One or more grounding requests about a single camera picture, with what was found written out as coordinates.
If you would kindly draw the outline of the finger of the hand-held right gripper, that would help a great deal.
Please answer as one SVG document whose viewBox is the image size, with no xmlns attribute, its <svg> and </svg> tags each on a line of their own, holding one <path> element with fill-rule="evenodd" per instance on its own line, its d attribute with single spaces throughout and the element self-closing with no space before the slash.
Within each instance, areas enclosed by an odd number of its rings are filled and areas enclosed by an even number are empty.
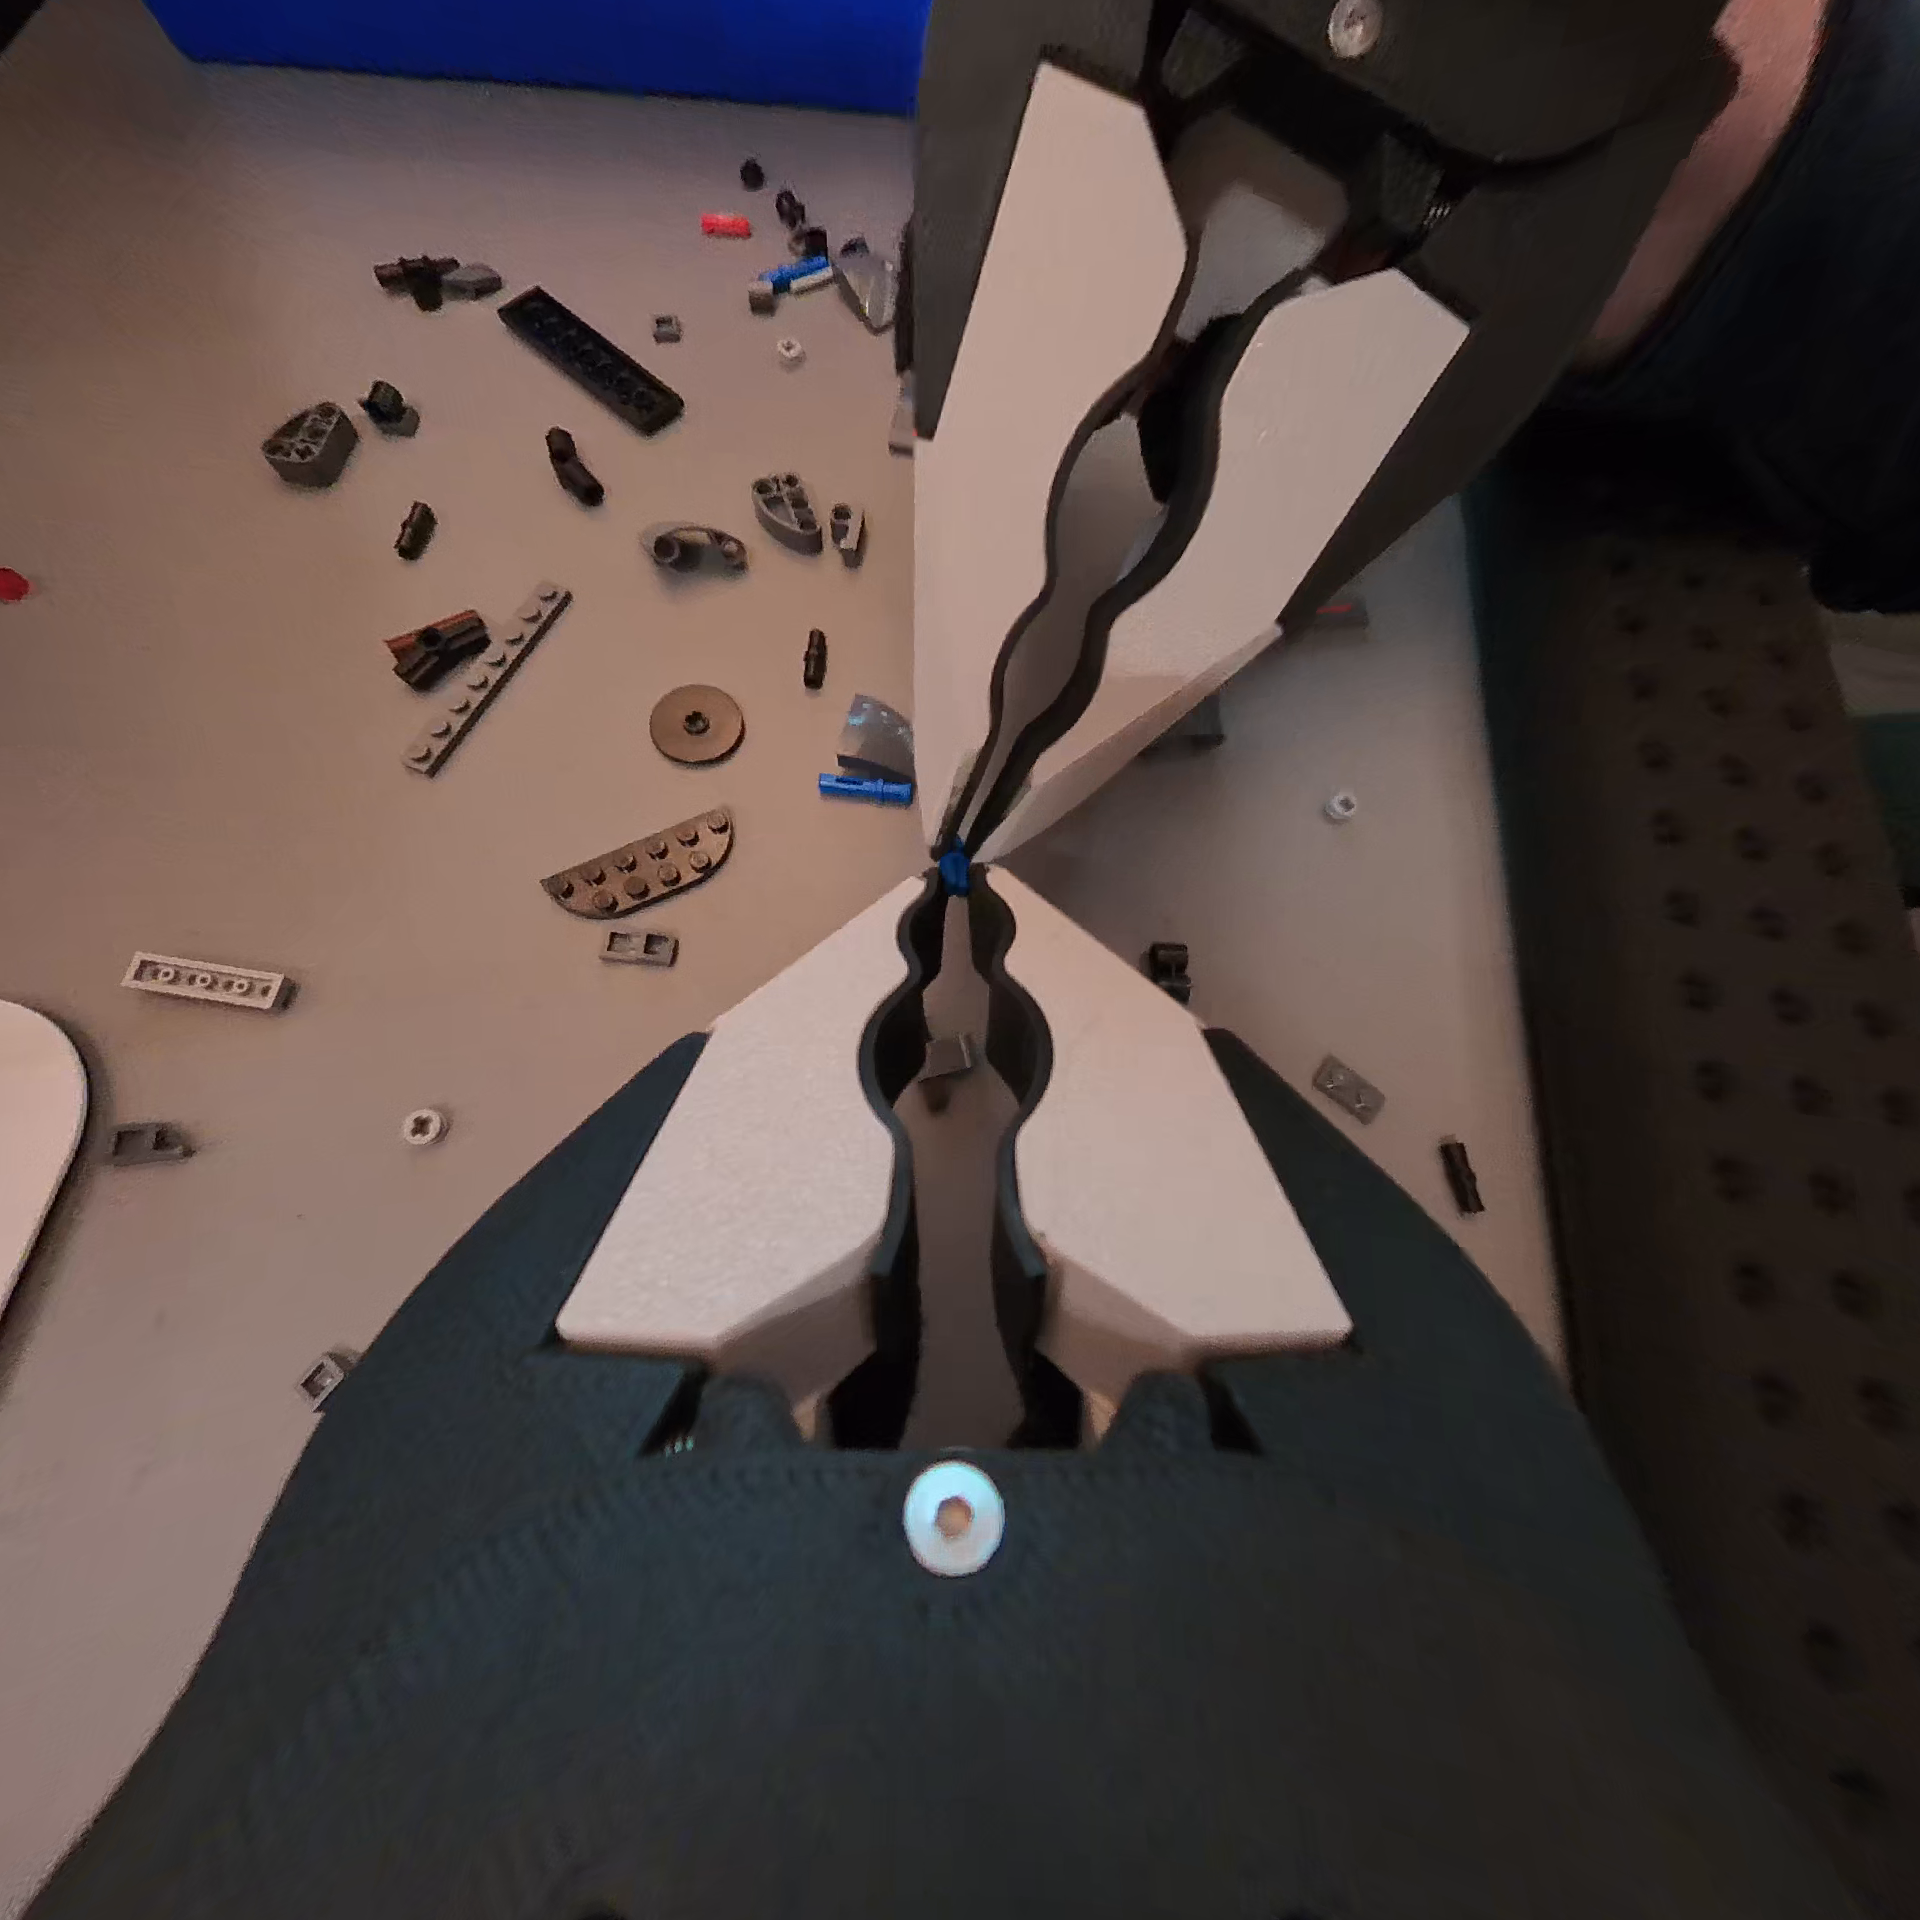
<svg viewBox="0 0 1920 1920">
<path fill-rule="evenodd" d="M 1268 645 L 1468 337 L 1397 269 L 1271 291 L 1230 325 L 1197 382 L 1179 487 L 1088 611 L 1064 718 L 1011 752 L 1012 793 L 967 838 L 975 859 L 1056 824 Z"/>
<path fill-rule="evenodd" d="M 928 849 L 984 817 L 1018 657 L 1060 582 L 1064 480 L 1146 365 L 1189 245 L 1138 103 L 1042 61 L 939 419 L 914 449 L 914 737 Z"/>
</svg>

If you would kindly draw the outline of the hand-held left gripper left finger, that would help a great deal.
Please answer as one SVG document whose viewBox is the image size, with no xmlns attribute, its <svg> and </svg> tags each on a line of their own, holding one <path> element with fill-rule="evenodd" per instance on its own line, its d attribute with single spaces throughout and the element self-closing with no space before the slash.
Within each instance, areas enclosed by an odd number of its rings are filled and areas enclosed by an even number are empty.
<svg viewBox="0 0 1920 1920">
<path fill-rule="evenodd" d="M 904 1436 L 920 1353 L 910 1141 L 923 883 L 710 1022 L 560 1307 L 580 1353 L 775 1382 L 842 1447 Z"/>
</svg>

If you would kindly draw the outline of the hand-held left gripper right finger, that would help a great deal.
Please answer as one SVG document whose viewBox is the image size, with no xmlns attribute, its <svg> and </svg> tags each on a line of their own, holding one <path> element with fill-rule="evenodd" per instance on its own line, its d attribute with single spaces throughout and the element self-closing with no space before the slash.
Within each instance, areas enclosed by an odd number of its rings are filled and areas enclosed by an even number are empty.
<svg viewBox="0 0 1920 1920">
<path fill-rule="evenodd" d="M 1008 870 L 971 870 L 994 1155 L 991 1299 L 1018 1440 L 1069 1448 L 1143 1376 L 1328 1353 L 1354 1319 L 1207 1029 Z"/>
</svg>

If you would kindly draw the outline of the person's right forearm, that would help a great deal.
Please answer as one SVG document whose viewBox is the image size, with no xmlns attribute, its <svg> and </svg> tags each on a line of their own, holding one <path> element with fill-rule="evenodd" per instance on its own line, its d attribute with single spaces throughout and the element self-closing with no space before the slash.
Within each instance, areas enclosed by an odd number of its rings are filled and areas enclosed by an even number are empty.
<svg viewBox="0 0 1920 1920">
<path fill-rule="evenodd" d="M 1696 454 L 1827 608 L 1916 614 L 1916 4 L 1830 4 L 1756 187 L 1628 355 L 1549 405 Z"/>
</svg>

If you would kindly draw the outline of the dark half-round lego plate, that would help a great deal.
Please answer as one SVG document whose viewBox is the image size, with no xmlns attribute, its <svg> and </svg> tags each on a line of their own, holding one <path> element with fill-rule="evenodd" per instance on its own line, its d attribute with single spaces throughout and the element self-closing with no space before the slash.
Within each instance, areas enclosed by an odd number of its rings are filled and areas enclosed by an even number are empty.
<svg viewBox="0 0 1920 1920">
<path fill-rule="evenodd" d="M 544 895 L 573 919 L 611 924 L 678 899 L 717 875 L 733 852 L 731 806 L 707 806 L 611 852 L 541 875 Z"/>
</svg>

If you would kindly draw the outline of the long black lego plate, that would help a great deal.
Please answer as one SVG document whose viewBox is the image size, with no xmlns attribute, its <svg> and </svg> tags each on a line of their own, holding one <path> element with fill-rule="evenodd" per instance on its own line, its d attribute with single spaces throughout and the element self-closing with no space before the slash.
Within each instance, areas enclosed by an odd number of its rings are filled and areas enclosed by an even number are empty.
<svg viewBox="0 0 1920 1920">
<path fill-rule="evenodd" d="M 682 421 L 685 403 L 677 391 L 544 288 L 508 300 L 496 318 L 510 336 L 645 438 Z"/>
</svg>

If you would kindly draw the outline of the round dark lego dish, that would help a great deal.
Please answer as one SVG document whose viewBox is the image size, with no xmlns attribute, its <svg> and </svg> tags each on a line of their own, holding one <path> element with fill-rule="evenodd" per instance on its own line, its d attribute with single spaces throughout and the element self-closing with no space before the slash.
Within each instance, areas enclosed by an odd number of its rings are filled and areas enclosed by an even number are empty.
<svg viewBox="0 0 1920 1920">
<path fill-rule="evenodd" d="M 720 685 L 682 684 L 662 693 L 647 718 L 653 748 L 678 765 L 731 758 L 744 741 L 744 711 Z"/>
</svg>

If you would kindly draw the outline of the light grey four-stud lego plate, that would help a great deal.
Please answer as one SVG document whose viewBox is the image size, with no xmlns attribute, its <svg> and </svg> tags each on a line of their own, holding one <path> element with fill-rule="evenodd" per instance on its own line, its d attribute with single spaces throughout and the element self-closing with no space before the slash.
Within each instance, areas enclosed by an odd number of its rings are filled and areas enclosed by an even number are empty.
<svg viewBox="0 0 1920 1920">
<path fill-rule="evenodd" d="M 166 951 L 135 951 L 120 988 L 168 1000 L 279 1014 L 293 1006 L 298 983 L 280 972 L 240 967 Z"/>
</svg>

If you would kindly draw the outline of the long grey lego plate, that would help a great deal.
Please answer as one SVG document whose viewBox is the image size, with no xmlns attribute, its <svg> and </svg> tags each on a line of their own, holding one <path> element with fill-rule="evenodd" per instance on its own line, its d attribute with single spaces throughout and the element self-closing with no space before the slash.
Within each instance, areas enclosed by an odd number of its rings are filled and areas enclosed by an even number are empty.
<svg viewBox="0 0 1920 1920">
<path fill-rule="evenodd" d="M 464 745 L 482 715 L 499 701 L 544 636 L 571 606 L 571 590 L 539 582 L 533 595 L 499 629 L 466 622 L 462 636 L 434 648 L 432 665 L 445 675 L 432 685 L 444 694 L 437 708 L 406 743 L 399 763 L 420 776 L 434 776 Z"/>
</svg>

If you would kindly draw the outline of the black and brown lego connector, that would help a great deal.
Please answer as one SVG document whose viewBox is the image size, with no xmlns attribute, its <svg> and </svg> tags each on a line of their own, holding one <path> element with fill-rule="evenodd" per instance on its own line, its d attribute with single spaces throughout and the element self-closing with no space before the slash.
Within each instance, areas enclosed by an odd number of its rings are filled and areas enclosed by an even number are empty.
<svg viewBox="0 0 1920 1920">
<path fill-rule="evenodd" d="M 488 624 L 472 608 L 413 627 L 387 639 L 390 672 L 415 693 L 428 693 L 488 645 Z"/>
</svg>

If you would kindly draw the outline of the dark grey thick lego liftarm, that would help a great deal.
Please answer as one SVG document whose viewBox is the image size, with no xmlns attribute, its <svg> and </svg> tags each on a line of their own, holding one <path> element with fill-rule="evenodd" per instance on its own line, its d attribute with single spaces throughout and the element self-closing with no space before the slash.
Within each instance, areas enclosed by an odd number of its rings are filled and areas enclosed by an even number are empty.
<svg viewBox="0 0 1920 1920">
<path fill-rule="evenodd" d="M 260 441 L 260 456 L 293 488 L 332 488 L 343 478 L 360 436 L 335 400 L 317 400 Z"/>
</svg>

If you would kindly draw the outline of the person's right hand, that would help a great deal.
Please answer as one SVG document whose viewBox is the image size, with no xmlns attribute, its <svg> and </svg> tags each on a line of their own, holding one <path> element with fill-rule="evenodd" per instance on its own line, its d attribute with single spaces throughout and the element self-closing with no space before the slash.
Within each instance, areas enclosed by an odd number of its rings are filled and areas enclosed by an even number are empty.
<svg viewBox="0 0 1920 1920">
<path fill-rule="evenodd" d="M 1574 352 L 1578 373 L 1628 355 L 1756 187 L 1808 93 L 1830 11 L 1830 1 L 1718 6 L 1712 36 L 1735 71 L 1733 93 L 1670 175 L 1620 280 Z"/>
</svg>

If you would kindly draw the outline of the black dotted chair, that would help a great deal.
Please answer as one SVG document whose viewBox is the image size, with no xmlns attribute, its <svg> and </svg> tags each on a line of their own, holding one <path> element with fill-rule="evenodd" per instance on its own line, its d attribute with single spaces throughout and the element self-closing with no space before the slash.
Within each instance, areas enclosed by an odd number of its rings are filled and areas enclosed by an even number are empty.
<svg viewBox="0 0 1920 1920">
<path fill-rule="evenodd" d="M 1468 497 L 1574 1392 L 1861 1907 L 1916 1915 L 1916 947 L 1800 568 L 1536 428 Z"/>
</svg>

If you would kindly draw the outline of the blue plastic bin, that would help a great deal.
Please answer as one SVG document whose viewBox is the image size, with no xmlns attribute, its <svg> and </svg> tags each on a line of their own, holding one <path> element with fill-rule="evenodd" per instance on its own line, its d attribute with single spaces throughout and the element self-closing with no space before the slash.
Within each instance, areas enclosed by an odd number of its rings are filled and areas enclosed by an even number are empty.
<svg viewBox="0 0 1920 1920">
<path fill-rule="evenodd" d="M 928 1 L 151 1 L 184 54 L 912 113 Z"/>
</svg>

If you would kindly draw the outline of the white book stand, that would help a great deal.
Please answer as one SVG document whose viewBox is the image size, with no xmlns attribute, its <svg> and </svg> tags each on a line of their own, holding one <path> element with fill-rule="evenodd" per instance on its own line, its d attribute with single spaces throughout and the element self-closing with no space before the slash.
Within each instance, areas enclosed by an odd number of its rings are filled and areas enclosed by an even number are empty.
<svg viewBox="0 0 1920 1920">
<path fill-rule="evenodd" d="M 11 1303 L 90 1115 L 76 1041 L 48 1014 L 2 1004 L 2 1305 Z"/>
</svg>

